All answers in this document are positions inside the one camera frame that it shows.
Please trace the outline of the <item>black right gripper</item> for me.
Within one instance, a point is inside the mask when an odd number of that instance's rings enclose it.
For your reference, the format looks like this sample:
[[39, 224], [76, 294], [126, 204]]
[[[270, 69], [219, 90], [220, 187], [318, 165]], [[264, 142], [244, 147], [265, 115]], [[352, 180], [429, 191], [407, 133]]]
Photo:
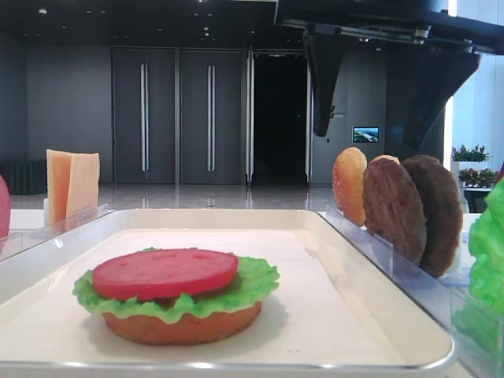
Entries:
[[[503, 54], [502, 25], [451, 16], [446, 1], [278, 1], [275, 23], [310, 31], [303, 44], [313, 88], [313, 133], [320, 137], [327, 135], [331, 119], [341, 34], [447, 49], [419, 57], [403, 134], [412, 148], [422, 147], [447, 100], [479, 68], [479, 54]], [[337, 30], [341, 34], [331, 35]]]

